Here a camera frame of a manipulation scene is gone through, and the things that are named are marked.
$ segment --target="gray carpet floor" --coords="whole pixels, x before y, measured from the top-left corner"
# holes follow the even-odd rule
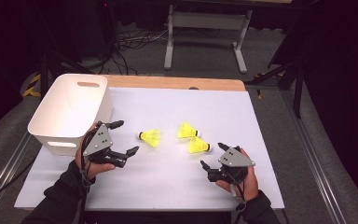
[[[121,27],[121,31],[133,27]],[[208,35],[217,31],[202,30]],[[284,35],[280,31],[250,29],[245,37],[242,54],[248,67],[246,75],[239,72],[235,56],[230,46],[237,37],[236,32],[220,31],[210,37],[200,31],[184,30],[175,32],[172,69],[163,69],[166,35],[141,49],[122,51],[129,67],[135,69],[139,76],[166,77],[212,77],[251,80],[254,75],[266,72],[267,64],[279,47]],[[103,74],[119,74],[117,65],[110,60],[104,66]],[[26,87],[32,78],[24,83]],[[273,87],[276,80],[266,81],[264,85],[247,86],[255,108],[255,113],[263,134],[285,204],[285,212],[290,223],[336,223],[331,218],[322,195],[319,183],[315,180],[307,160],[304,144],[298,135],[296,125],[290,116],[282,93]],[[260,89],[263,98],[259,99],[256,89]],[[27,125],[39,99],[24,97],[22,103],[11,110],[0,121],[0,172],[5,167],[14,149],[27,131]],[[332,147],[318,114],[313,107],[307,89],[303,90],[301,116],[316,155],[334,191],[337,203],[346,219],[346,223],[358,223],[358,190],[346,173]],[[26,148],[19,170],[24,167],[41,147],[33,139]],[[21,186],[23,176],[10,186],[0,200],[0,223],[19,223],[28,211],[13,207]],[[286,223],[282,211],[276,211],[281,223]]]

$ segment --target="white plastic bin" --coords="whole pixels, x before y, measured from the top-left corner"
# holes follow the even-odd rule
[[[28,124],[28,132],[57,155],[75,156],[95,121],[109,122],[113,103],[105,77],[64,74],[54,81]]]

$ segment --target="white table surface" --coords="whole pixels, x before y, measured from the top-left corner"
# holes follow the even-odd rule
[[[86,210],[99,211],[231,211],[237,201],[209,182],[200,160],[220,168],[224,153],[217,145],[243,147],[253,161],[259,187],[274,209],[284,208],[263,136],[247,91],[191,91],[110,88],[114,104],[111,121],[124,120],[110,131],[112,150],[139,146],[124,168],[97,176]],[[188,139],[177,131],[187,121],[212,145],[210,152],[188,153]],[[138,132],[160,129],[156,148],[136,138]],[[35,208],[73,157],[57,156],[42,147],[15,203]]]

